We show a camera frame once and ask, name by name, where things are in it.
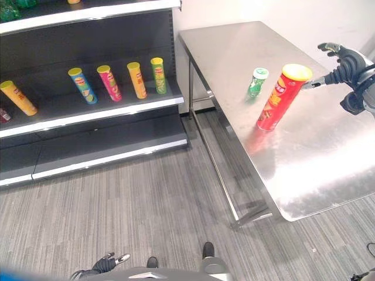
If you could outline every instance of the table leg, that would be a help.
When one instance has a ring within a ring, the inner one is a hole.
[[[270,213],[270,210],[268,209],[268,206],[266,203],[256,206],[253,210],[249,211],[246,215],[241,217],[239,220],[235,221],[231,227],[234,230],[238,230],[240,227],[242,227],[244,224],[250,222],[250,221],[256,221],[261,220],[263,218],[271,217],[272,213]]]
[[[207,93],[209,94],[209,96],[207,98],[202,98],[202,99],[197,99],[197,100],[193,99],[194,69],[195,69],[194,65],[193,65],[191,59],[189,59],[189,119],[192,119],[192,118],[194,119],[194,122],[195,122],[195,124],[197,126],[197,129],[198,129],[198,132],[199,132],[199,135],[200,135],[200,137],[203,141],[204,146],[206,147],[207,153],[208,153],[208,155],[210,157],[210,160],[212,162],[212,165],[215,169],[217,178],[219,179],[221,189],[223,190],[223,193],[224,193],[224,195],[227,199],[230,211],[231,211],[232,216],[235,220],[235,223],[233,223],[231,225],[231,227],[233,229],[239,229],[242,225],[244,225],[245,223],[247,223],[249,221],[254,221],[254,220],[259,220],[259,219],[262,219],[262,218],[265,218],[265,217],[269,217],[272,214],[264,214],[264,212],[268,209],[267,205],[264,204],[264,205],[257,206],[255,209],[253,209],[252,211],[250,211],[249,213],[247,213],[246,215],[244,215],[241,218],[238,216],[236,208],[234,208],[233,201],[232,201],[232,199],[229,195],[227,186],[225,185],[223,176],[221,175],[221,173],[219,171],[219,167],[216,164],[216,161],[215,161],[215,158],[212,154],[209,143],[208,143],[208,141],[207,141],[207,139],[206,139],[206,137],[203,133],[202,127],[200,126],[200,123],[199,123],[198,118],[197,118],[197,116],[195,114],[195,111],[194,111],[194,106],[193,106],[194,102],[201,101],[201,100],[202,101],[208,100],[208,99],[211,99],[211,97],[213,96],[211,91],[207,91]]]
[[[194,87],[194,66],[189,59],[189,119],[193,118],[193,87]]]

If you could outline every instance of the floor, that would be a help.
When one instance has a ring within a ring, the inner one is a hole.
[[[258,200],[217,112],[198,116],[236,205]],[[161,267],[196,270],[202,245],[212,241],[243,281],[349,280],[374,267],[366,244],[375,241],[375,196],[294,223],[266,218],[234,231],[196,127],[183,122],[187,149],[0,191],[0,265],[68,277],[114,251],[131,254],[115,270],[144,266],[151,255]]]

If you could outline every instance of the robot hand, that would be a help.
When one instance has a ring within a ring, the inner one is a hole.
[[[336,43],[322,43],[318,48],[328,51],[329,57],[337,56],[340,64],[329,74],[308,81],[302,89],[321,85],[346,83],[353,89],[340,105],[349,113],[357,115],[365,109],[375,117],[375,65],[361,53]]]
[[[115,253],[107,253],[99,261],[95,263],[92,269],[90,270],[78,270],[72,274],[70,280],[79,280],[90,277],[92,275],[97,275],[105,272],[109,272],[114,269],[120,263],[127,261],[130,258],[130,254],[126,253],[114,259],[113,256]]]

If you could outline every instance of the shelf edge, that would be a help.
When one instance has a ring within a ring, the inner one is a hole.
[[[187,145],[187,144],[188,144],[187,139],[181,139],[181,140],[177,140],[174,142],[163,143],[161,145],[149,146],[146,148],[141,148],[141,149],[137,149],[137,150],[133,150],[129,152],[120,153],[117,155],[107,156],[107,157],[98,158],[95,160],[90,160],[90,161],[72,164],[72,165],[65,166],[65,167],[60,167],[57,169],[47,170],[45,172],[35,173],[35,174],[32,174],[32,179],[37,180],[37,179],[42,179],[45,177],[54,176],[57,174],[72,172],[75,170],[88,169],[89,167],[105,164],[108,162],[126,159],[126,158],[130,158],[134,156],[147,155],[147,154],[151,154],[153,152],[159,151],[159,150],[174,148],[177,146],[182,146],[182,145]]]
[[[0,139],[10,136],[21,135],[24,133],[32,133],[38,131],[47,131],[49,129],[58,128],[70,124],[77,124],[92,120],[104,119],[127,114],[136,114],[142,111],[148,111],[156,108],[168,107],[175,104],[183,103],[183,97],[171,98],[168,100],[154,101],[146,104],[130,105],[121,108],[103,110],[99,112],[92,112],[88,114],[65,117],[55,120],[38,122],[30,125],[19,126],[11,129],[4,129],[0,131]]]
[[[31,174],[26,174],[26,175],[19,176],[19,177],[11,177],[9,179],[0,180],[0,186],[8,186],[10,184],[21,183],[23,181],[30,181],[32,179],[33,178]]]
[[[1,23],[0,35],[84,20],[103,19],[132,13],[149,12],[180,7],[180,0],[155,0],[148,2],[93,7],[77,11],[55,13],[51,15],[36,16],[34,18],[20,19],[13,22]]]

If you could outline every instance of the yellow lid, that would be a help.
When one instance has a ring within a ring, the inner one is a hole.
[[[307,81],[312,77],[311,69],[296,63],[286,64],[282,68],[282,73],[295,81]]]
[[[0,84],[0,88],[5,89],[5,88],[8,88],[11,85],[13,85],[13,81],[11,81],[11,80],[4,81],[3,83]]]
[[[153,57],[151,59],[151,63],[152,64],[162,64],[163,63],[163,59],[161,57]]]
[[[100,66],[96,69],[96,71],[99,73],[108,73],[110,72],[110,70],[111,70],[110,66]]]
[[[128,70],[137,69],[140,66],[141,65],[139,63],[137,63],[137,62],[128,63],[128,65],[127,65]]]
[[[80,69],[79,67],[72,68],[71,70],[68,71],[68,74],[70,76],[75,76],[81,73],[82,73],[82,69]]]

